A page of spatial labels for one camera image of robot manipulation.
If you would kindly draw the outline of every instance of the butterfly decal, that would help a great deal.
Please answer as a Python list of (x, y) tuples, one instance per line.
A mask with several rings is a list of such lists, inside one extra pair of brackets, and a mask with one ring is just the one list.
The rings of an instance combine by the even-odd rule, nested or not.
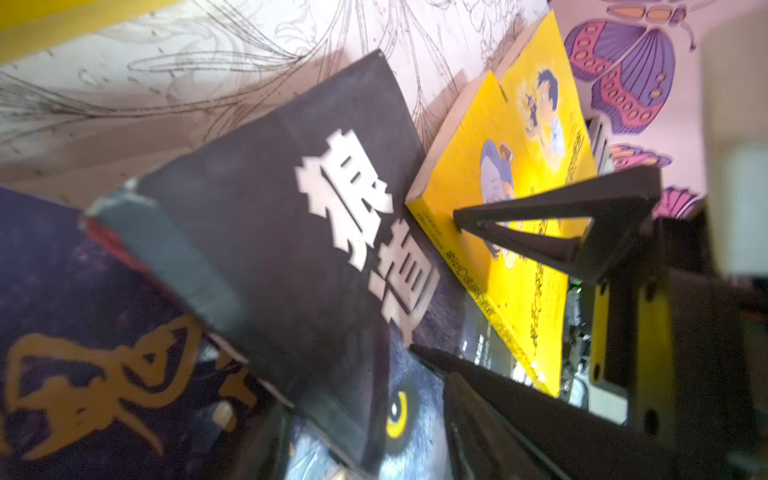
[(614, 171), (627, 170), (637, 165), (662, 168), (672, 163), (672, 159), (666, 155), (630, 144), (611, 145), (611, 159), (614, 162)]
[(574, 76), (594, 82), (592, 108), (608, 116), (613, 133), (639, 134), (669, 98), (675, 52), (662, 25), (684, 29), (693, 51), (696, 42), (685, 18), (713, 1), (689, 9), (685, 5), (646, 6), (642, 2), (614, 0), (606, 12), (624, 22), (597, 18), (571, 30), (565, 50)]
[(698, 211), (703, 197), (687, 188), (667, 187), (661, 192), (661, 201), (654, 210), (654, 218), (688, 218)]

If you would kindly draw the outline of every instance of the yellow eye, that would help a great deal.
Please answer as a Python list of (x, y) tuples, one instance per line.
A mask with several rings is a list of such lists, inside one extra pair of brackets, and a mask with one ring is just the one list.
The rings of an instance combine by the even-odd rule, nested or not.
[(398, 439), (406, 430), (408, 424), (408, 396), (402, 390), (397, 392), (389, 406), (389, 415), (386, 419), (386, 434), (391, 439)]

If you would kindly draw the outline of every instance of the screw hole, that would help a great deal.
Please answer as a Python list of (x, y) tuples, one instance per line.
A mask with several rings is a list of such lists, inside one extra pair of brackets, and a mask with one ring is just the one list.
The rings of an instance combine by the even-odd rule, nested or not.
[(654, 300), (654, 297), (656, 296), (656, 280), (652, 280), (650, 283), (648, 283), (645, 287), (645, 300), (652, 302)]
[(659, 432), (659, 414), (656, 413), (656, 410), (651, 409), (645, 412), (643, 424), (648, 435), (656, 436)]

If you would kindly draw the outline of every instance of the cartoon boy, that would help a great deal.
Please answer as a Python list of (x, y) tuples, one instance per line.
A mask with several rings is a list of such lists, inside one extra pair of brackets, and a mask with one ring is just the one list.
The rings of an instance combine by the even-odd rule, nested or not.
[[(535, 107), (523, 104), (521, 109), (523, 112), (533, 111), (535, 118), (528, 121), (525, 132), (530, 138), (539, 139), (547, 165), (552, 171), (556, 171), (565, 155), (565, 138), (563, 127), (558, 119), (558, 80), (551, 70), (543, 70), (538, 74)], [(542, 123), (549, 125), (549, 141), (541, 126)]]
[[(512, 186), (511, 161), (513, 159), (512, 151), (505, 144), (499, 144), (498, 150), (493, 141), (486, 141), (482, 146), (480, 154), (480, 193), (482, 194), (482, 203), (495, 204), (506, 200), (517, 198), (515, 189)], [(517, 254), (509, 250), (499, 248), (488, 241), (485, 245), (498, 258), (501, 254), (507, 268), (512, 268), (517, 260)]]

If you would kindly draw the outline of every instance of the purple butterfly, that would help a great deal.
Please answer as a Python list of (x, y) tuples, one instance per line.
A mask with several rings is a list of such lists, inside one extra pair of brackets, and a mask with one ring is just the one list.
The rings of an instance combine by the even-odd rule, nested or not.
[[(685, 22), (689, 12), (709, 5), (708, 0), (688, 9), (685, 5), (646, 6), (614, 0), (609, 15), (639, 24), (680, 25), (696, 48), (694, 33)], [(639, 134), (658, 115), (672, 88), (674, 47), (659, 27), (594, 19), (577, 25), (565, 39), (565, 49), (579, 80), (591, 82), (592, 108), (611, 119), (615, 134)]]
[(629, 144), (611, 145), (611, 158), (615, 171), (627, 170), (637, 165), (655, 165), (662, 168), (672, 163), (672, 159), (667, 155)]

